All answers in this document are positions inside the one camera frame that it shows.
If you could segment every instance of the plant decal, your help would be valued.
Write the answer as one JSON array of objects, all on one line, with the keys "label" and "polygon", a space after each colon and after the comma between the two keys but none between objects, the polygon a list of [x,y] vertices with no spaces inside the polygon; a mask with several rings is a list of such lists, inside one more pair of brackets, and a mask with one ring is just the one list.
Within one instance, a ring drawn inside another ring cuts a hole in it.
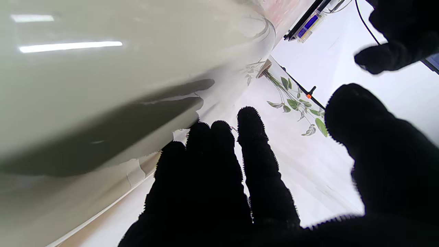
[{"label": "plant decal", "polygon": [[298,112],[300,113],[300,118],[298,120],[306,119],[309,123],[309,128],[306,133],[302,136],[310,136],[316,133],[317,129],[323,134],[323,136],[328,137],[328,132],[324,123],[325,112],[322,108],[313,108],[311,102],[306,99],[301,99],[302,95],[305,95],[296,83],[294,85],[291,83],[291,79],[281,77],[281,82],[277,80],[268,70],[263,72],[263,75],[276,87],[281,98],[280,103],[273,103],[267,101],[267,103],[274,108],[282,108],[284,113]]}]

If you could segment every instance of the white wall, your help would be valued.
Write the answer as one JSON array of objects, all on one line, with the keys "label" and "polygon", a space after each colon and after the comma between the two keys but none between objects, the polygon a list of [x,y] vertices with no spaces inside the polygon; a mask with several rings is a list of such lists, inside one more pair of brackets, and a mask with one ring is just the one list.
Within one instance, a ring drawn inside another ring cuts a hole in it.
[{"label": "white wall", "polygon": [[[372,7],[364,0],[358,2],[369,28],[380,42],[385,42],[367,21]],[[373,76],[353,60],[361,48],[373,44],[353,1],[345,10],[328,15],[304,44],[284,41],[272,56],[307,90],[317,86],[314,97],[322,104],[340,85],[355,82],[371,90],[391,112],[410,121],[439,145],[439,101],[435,100],[439,96],[439,76],[420,62]]]}]

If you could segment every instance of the black knit glove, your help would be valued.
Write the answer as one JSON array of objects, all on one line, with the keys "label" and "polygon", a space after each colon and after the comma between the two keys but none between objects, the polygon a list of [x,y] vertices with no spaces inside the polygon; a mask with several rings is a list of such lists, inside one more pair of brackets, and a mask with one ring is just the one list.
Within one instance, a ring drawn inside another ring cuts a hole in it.
[{"label": "black knit glove", "polygon": [[355,62],[372,74],[399,70],[439,52],[438,1],[368,0],[369,21],[388,43],[372,46]]},{"label": "black knit glove", "polygon": [[243,245],[258,231],[298,229],[294,201],[254,108],[239,112],[238,132],[251,207],[230,126],[196,123],[186,147],[163,148],[145,211],[119,245]]}]

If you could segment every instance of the black cable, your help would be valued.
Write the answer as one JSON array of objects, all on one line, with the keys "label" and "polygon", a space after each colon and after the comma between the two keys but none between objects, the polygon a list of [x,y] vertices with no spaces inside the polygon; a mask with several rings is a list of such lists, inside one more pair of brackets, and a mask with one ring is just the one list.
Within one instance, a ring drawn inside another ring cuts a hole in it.
[{"label": "black cable", "polygon": [[375,35],[372,33],[372,31],[369,29],[369,27],[367,26],[367,24],[364,22],[363,17],[361,16],[360,13],[360,8],[358,8],[358,1],[355,0],[355,5],[357,6],[357,10],[358,10],[358,15],[360,16],[361,21],[363,22],[364,26],[366,27],[366,29],[369,31],[369,33],[372,35],[373,39],[377,42],[378,45],[381,45],[380,42],[378,42],[377,38],[375,38]]}]

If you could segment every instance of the gloved hand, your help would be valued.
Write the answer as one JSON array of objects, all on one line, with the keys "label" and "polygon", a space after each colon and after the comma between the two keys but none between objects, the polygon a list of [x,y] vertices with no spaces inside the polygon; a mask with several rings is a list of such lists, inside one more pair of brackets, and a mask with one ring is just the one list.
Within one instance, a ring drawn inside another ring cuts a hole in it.
[{"label": "gloved hand", "polygon": [[119,245],[438,246],[439,149],[356,84],[334,93],[325,122],[355,160],[364,216],[302,229],[264,125],[246,107],[238,114],[238,142],[251,206],[230,127],[197,123],[186,148],[171,142],[163,149],[145,211]]},{"label": "gloved hand", "polygon": [[251,207],[230,126],[196,123],[186,147],[171,142],[163,148],[145,211],[120,246],[242,245],[257,231],[299,228],[294,201],[254,108],[239,112],[238,132]]},{"label": "gloved hand", "polygon": [[372,74],[395,71],[439,52],[438,1],[367,0],[373,7],[369,21],[388,43],[372,46],[355,62]]}]

